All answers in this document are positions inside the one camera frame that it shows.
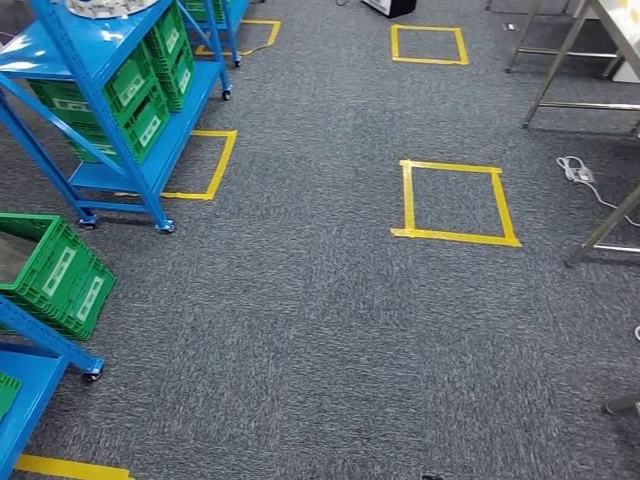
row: yellow tape square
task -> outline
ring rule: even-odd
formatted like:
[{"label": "yellow tape square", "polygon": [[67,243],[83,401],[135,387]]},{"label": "yellow tape square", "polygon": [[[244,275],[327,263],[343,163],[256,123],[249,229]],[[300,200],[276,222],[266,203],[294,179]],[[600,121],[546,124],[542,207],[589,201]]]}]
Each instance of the yellow tape square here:
[{"label": "yellow tape square", "polygon": [[[462,165],[455,163],[414,162],[412,160],[401,160],[402,167],[403,190],[405,198],[405,228],[392,228],[391,233],[395,237],[408,238],[430,238],[434,240],[450,240],[454,242],[483,243],[486,245],[502,245],[506,247],[522,246],[513,231],[511,217],[506,207],[504,191],[500,181],[502,169],[498,167],[486,167],[482,165]],[[413,168],[427,168],[432,170],[448,170],[451,172],[485,173],[491,177],[494,196],[498,209],[503,236],[478,235],[475,233],[447,232],[442,230],[425,230],[416,228],[414,215],[414,184]]]},{"label": "yellow tape square", "polygon": [[128,470],[122,468],[24,454],[18,457],[14,469],[73,480],[134,480]]},{"label": "yellow tape square", "polygon": [[[275,37],[278,36],[278,32],[280,31],[280,20],[263,20],[263,19],[251,19],[251,18],[247,19],[247,18],[245,18],[245,19],[241,20],[240,23],[246,23],[246,24],[248,24],[248,25],[271,25],[271,32],[269,32],[269,38],[266,40],[266,43],[265,43],[264,45],[261,45],[260,47],[257,47],[257,48],[251,49],[251,50],[244,50],[244,51],[238,50],[238,55],[243,55],[243,56],[251,55],[251,53],[254,53],[254,51],[257,50],[258,48],[270,47],[270,46],[273,45],[274,43],[275,43]],[[205,45],[198,45],[198,46],[195,47],[195,50],[193,53],[195,53],[195,55],[213,55],[214,54],[214,52],[211,52],[211,50],[207,50],[207,47],[205,47]],[[231,55],[231,52],[222,52],[222,54],[223,55]]]},{"label": "yellow tape square", "polygon": [[[209,181],[207,190],[201,193],[189,193],[189,192],[162,192],[160,194],[162,198],[180,198],[182,200],[201,200],[203,202],[209,202],[214,199],[218,186],[222,180],[224,171],[226,169],[226,164],[229,163],[231,157],[231,151],[233,150],[233,145],[235,143],[235,137],[238,135],[238,130],[193,130],[191,135],[194,137],[223,137],[225,139],[224,147],[220,154],[218,164],[214,171],[214,175]],[[137,197],[137,193],[116,193],[119,197]]]},{"label": "yellow tape square", "polygon": [[[440,59],[440,58],[417,58],[402,57],[400,55],[400,47],[398,43],[398,32],[399,30],[414,30],[420,32],[451,32],[454,34],[456,47],[458,49],[457,59]],[[457,27],[426,27],[421,25],[392,25],[391,26],[391,57],[394,62],[406,63],[427,63],[433,65],[469,65],[464,40],[462,38],[462,30]]]}]

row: gray carpet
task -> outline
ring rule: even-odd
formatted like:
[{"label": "gray carpet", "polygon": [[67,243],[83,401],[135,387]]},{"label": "gray carpet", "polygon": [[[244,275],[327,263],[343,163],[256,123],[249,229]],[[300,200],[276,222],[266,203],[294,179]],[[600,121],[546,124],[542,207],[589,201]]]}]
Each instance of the gray carpet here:
[{"label": "gray carpet", "polygon": [[[635,116],[541,111],[522,130],[550,59],[503,73],[516,34],[502,24],[522,17],[482,0],[420,1],[398,20],[461,27],[466,67],[393,63],[392,22],[356,1],[267,0],[248,17],[282,27],[230,68],[231,102],[215,93],[199,120],[238,131],[216,198],[165,200],[177,224],[168,237],[112,213],[82,232],[118,279],[85,344],[106,367],[91,386],[66,375],[28,452],[137,480],[638,477],[640,423],[598,407],[640,390],[640,261],[565,269],[607,210],[555,163],[582,157],[620,202],[640,178],[626,135]],[[568,27],[545,17],[528,43],[557,45]],[[242,29],[243,48],[266,36]],[[401,48],[451,53],[429,35]],[[595,79],[605,65],[570,62],[550,93],[637,96]],[[0,209],[72,220],[11,139],[0,142]],[[221,148],[207,142],[192,141],[171,188],[206,185]],[[404,158],[501,167],[522,248],[392,237]],[[500,233],[488,176],[423,170],[414,190],[419,227]],[[628,226],[614,236],[640,242]]]}]

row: shelf post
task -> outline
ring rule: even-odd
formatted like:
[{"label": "shelf post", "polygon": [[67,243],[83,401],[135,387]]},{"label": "shelf post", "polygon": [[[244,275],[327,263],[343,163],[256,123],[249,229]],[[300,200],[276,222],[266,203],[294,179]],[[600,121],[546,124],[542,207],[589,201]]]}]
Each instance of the shelf post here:
[{"label": "shelf post", "polygon": [[[235,30],[233,29],[233,19],[231,18],[231,9],[229,8],[229,3],[226,0],[220,0],[222,11],[224,14],[224,24],[226,25],[226,41],[229,43],[229,48],[231,50],[231,58],[235,63],[235,66],[240,66],[240,55],[238,54],[238,47],[235,42]],[[242,18],[241,15],[238,19],[239,25]]]}]

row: white cable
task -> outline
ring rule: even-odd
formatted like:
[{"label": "white cable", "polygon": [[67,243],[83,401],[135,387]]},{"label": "white cable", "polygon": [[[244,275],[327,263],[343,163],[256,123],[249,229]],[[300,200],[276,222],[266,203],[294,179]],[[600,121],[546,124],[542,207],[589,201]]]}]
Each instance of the white cable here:
[{"label": "white cable", "polygon": [[[577,163],[579,166],[571,167],[572,161]],[[565,171],[565,176],[567,177],[568,180],[571,182],[582,183],[583,185],[586,185],[587,187],[592,190],[593,193],[595,195],[595,198],[597,198],[598,201],[602,203],[602,205],[605,205],[614,210],[618,208],[617,206],[614,205],[612,203],[605,202],[605,200],[602,200],[602,198],[600,197],[600,194],[598,193],[598,190],[592,185],[595,180],[593,178],[593,175],[591,173],[591,170],[586,168],[584,162],[583,162],[580,158],[571,155],[568,157],[559,157],[555,159],[555,163],[557,163],[558,166],[560,166],[560,168]],[[629,216],[627,215],[625,215],[624,218],[627,222],[633,225],[634,227],[640,227],[640,223],[634,222],[633,220],[629,218]]]}]

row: shelf level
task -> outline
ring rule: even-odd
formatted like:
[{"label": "shelf level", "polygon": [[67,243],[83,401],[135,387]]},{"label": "shelf level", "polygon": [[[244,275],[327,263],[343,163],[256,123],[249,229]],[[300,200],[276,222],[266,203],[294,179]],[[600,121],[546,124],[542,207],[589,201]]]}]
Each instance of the shelf level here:
[{"label": "shelf level", "polygon": [[[159,195],[174,169],[198,117],[209,98],[210,92],[220,75],[220,62],[195,62],[193,83],[185,99],[182,111],[172,114],[169,123],[140,165],[147,185]],[[111,192],[137,193],[128,179],[123,178],[102,163],[82,163],[69,179],[77,188],[105,190]]]},{"label": "shelf level", "polygon": [[11,475],[67,366],[63,357],[28,353],[37,351],[32,347],[6,347],[0,345],[0,371],[17,378],[22,385],[11,408],[0,421],[0,478]]},{"label": "shelf level", "polygon": [[[93,20],[74,15],[60,1],[56,5],[56,14],[66,27],[72,47],[82,60],[91,81],[102,86],[171,2],[159,0],[127,19]],[[35,20],[0,50],[0,71],[16,78],[73,80],[40,20]]]}]

